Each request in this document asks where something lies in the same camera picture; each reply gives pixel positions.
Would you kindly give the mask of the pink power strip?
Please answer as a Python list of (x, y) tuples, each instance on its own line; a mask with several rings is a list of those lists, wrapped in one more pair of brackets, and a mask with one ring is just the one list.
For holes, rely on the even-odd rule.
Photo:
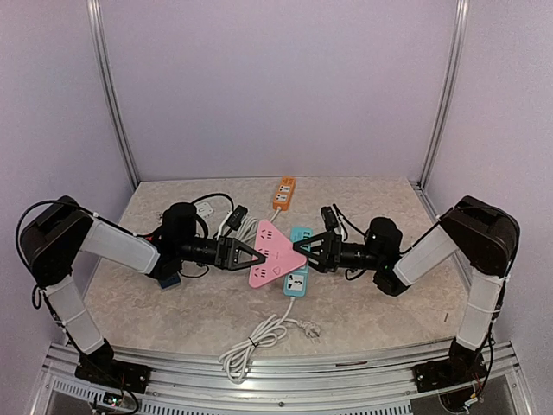
[(260, 265), (250, 269), (249, 286), (258, 289), (307, 264), (307, 258), (293, 249), (293, 243), (269, 220), (257, 225), (254, 249), (265, 256)]

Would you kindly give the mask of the teal power strip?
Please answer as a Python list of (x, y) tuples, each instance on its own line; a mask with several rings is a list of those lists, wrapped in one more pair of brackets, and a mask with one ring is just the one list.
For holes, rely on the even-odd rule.
[[(297, 242), (313, 236), (313, 230), (309, 227), (293, 227), (290, 232), (290, 240)], [(288, 274), (283, 283), (283, 294), (287, 297), (304, 297), (308, 285), (308, 263)]]

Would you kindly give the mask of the orange power strip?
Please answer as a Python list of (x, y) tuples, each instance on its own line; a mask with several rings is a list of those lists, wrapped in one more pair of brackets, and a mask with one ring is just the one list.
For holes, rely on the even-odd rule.
[(291, 203), (292, 195), (296, 188), (296, 179), (285, 176), (281, 179), (276, 194), (272, 201), (272, 207), (276, 211), (287, 211)]

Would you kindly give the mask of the white multi-outlet plug adapter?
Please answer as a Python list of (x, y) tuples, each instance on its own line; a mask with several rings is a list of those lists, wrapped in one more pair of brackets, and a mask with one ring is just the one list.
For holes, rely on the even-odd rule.
[(201, 201), (199, 203), (196, 203), (195, 206), (197, 209), (197, 214), (204, 220), (209, 219), (214, 214), (213, 207), (211, 206), (210, 203), (206, 201)]

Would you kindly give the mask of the blue cube adapter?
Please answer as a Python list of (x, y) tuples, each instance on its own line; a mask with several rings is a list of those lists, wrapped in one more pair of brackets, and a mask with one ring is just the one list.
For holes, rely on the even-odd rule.
[(159, 280), (158, 284), (160, 285), (162, 290), (168, 290), (171, 288), (175, 288), (181, 283), (181, 275), (177, 272), (172, 274), (171, 276)]

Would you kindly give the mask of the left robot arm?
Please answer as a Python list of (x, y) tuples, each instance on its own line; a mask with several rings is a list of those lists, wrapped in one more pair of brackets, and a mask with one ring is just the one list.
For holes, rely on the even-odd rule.
[(266, 257), (229, 237), (209, 237), (208, 226), (191, 202), (177, 202), (162, 213), (161, 224), (134, 233), (81, 206), (74, 198), (39, 201), (20, 216), (15, 230), (17, 254), (34, 278), (46, 304), (99, 382), (115, 383), (121, 367), (93, 320), (73, 274), (88, 259), (112, 262), (157, 281), (176, 274), (186, 262), (223, 271), (261, 265)]

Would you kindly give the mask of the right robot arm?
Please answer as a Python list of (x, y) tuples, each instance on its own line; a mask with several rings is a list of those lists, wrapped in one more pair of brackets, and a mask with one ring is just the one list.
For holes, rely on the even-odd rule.
[(501, 311), (518, 255), (518, 222), (504, 210), (466, 195), (403, 250), (403, 234), (388, 217), (373, 218), (363, 241), (352, 243), (335, 231), (337, 210), (324, 207), (321, 213), (326, 231), (295, 242), (294, 251), (319, 273), (370, 271), (373, 283), (390, 297), (403, 295), (442, 263), (464, 260), (472, 273), (467, 305), (442, 364), (442, 377), (461, 383), (474, 371)]

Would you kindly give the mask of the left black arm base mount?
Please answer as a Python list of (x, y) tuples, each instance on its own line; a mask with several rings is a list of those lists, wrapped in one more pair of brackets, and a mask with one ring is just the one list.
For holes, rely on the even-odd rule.
[(104, 340), (103, 345), (91, 354), (79, 354), (74, 375), (93, 384), (144, 394), (150, 373), (148, 366), (116, 360), (111, 344)]

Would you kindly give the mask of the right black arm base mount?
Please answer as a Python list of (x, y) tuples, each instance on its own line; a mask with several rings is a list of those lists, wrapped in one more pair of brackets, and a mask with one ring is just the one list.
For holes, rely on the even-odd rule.
[(426, 393), (477, 378), (482, 380), (487, 370), (481, 350), (482, 346), (471, 350), (453, 340), (446, 358), (427, 361), (412, 368), (417, 391)]

